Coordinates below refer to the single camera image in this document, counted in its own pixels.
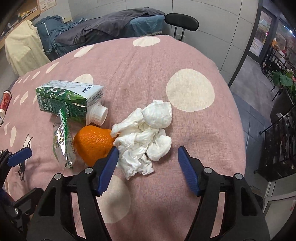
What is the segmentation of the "green silver snack wrapper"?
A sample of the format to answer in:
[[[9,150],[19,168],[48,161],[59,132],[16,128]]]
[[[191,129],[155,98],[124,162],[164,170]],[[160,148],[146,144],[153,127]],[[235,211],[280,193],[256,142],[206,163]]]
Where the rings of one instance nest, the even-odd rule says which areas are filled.
[[[76,153],[65,111],[60,109],[53,124],[53,153],[63,168],[73,168]]]

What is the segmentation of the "orange peel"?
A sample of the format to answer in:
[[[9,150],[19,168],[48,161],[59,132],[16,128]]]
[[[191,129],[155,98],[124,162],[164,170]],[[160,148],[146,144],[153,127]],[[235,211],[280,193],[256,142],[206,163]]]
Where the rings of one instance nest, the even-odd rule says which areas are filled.
[[[81,159],[92,167],[97,160],[107,157],[114,141],[110,129],[85,126],[75,135],[73,145]]]

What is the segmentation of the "green milk carton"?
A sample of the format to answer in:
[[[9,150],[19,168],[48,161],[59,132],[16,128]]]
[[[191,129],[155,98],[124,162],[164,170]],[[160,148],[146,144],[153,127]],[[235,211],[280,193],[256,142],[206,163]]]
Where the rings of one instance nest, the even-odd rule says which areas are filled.
[[[58,114],[62,109],[73,121],[101,126],[108,114],[103,106],[103,86],[81,82],[52,80],[36,88],[41,111]]]

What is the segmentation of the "white tissue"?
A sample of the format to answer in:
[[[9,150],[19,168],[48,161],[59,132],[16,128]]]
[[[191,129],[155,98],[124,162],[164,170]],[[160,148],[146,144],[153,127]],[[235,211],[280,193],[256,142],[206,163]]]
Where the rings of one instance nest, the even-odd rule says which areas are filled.
[[[171,149],[172,140],[166,134],[173,117],[169,102],[153,100],[145,108],[137,108],[121,123],[113,125],[111,136],[118,148],[117,168],[126,180],[135,174],[154,172],[152,162],[159,161]]]

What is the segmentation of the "black metal drawer rack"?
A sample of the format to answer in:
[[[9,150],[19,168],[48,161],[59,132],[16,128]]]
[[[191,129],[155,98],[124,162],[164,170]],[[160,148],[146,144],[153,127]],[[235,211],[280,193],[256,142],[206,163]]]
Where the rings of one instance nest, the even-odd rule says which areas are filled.
[[[264,142],[255,173],[268,182],[295,174],[295,106],[262,133]]]

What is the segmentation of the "cream cloth cover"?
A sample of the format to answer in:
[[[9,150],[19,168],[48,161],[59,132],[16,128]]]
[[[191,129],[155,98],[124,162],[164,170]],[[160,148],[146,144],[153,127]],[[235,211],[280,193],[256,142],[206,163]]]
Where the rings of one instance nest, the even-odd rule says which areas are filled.
[[[18,76],[50,63],[38,29],[29,20],[23,21],[6,37],[4,48],[6,59]]]

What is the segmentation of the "grey blue massage bed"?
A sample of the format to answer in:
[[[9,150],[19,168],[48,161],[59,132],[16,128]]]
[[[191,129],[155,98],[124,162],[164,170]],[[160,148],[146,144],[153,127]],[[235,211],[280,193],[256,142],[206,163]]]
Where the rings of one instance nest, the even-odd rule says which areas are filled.
[[[165,13],[149,7],[126,9],[66,24],[62,17],[48,16],[35,24],[46,56],[55,60],[75,49],[119,38],[160,35]]]

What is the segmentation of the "pink polka dot blanket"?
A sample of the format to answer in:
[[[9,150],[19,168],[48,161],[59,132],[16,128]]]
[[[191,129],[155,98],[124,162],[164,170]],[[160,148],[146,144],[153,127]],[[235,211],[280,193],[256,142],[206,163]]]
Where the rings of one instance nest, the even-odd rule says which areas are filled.
[[[13,199],[45,189],[56,173],[78,174],[53,151],[56,116],[39,108],[36,89],[52,80],[103,87],[104,127],[119,161],[98,205],[113,240],[184,240],[199,198],[186,184],[178,147],[217,173],[244,173],[245,143],[234,98],[216,64],[170,36],[111,40],[80,48],[25,73],[1,127],[1,149],[33,154],[4,183]]]

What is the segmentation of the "green potted plant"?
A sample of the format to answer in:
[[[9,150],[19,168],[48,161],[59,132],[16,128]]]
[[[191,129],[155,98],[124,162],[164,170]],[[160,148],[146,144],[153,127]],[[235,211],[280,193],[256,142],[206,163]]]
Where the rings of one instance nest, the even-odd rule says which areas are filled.
[[[272,80],[274,85],[279,87],[279,93],[286,88],[291,95],[295,95],[295,75],[292,69],[288,69],[286,73],[274,72]]]

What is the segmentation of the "black round stool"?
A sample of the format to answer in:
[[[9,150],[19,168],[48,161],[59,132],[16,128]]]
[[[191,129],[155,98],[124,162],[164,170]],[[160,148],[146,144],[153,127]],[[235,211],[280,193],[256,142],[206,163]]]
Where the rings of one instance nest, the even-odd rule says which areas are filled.
[[[174,30],[174,38],[177,34],[177,29],[182,28],[181,37],[178,39],[179,41],[183,41],[185,30],[189,30],[191,32],[195,32],[199,28],[199,22],[197,19],[193,18],[189,15],[184,15],[180,13],[169,13],[165,15],[165,23],[172,25],[175,27]]]

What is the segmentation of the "wall poster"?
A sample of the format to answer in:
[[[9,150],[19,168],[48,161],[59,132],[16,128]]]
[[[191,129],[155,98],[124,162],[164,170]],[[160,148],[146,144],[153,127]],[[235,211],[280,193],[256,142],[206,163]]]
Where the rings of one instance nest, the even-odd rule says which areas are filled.
[[[37,4],[41,13],[57,5],[56,0],[37,0]]]

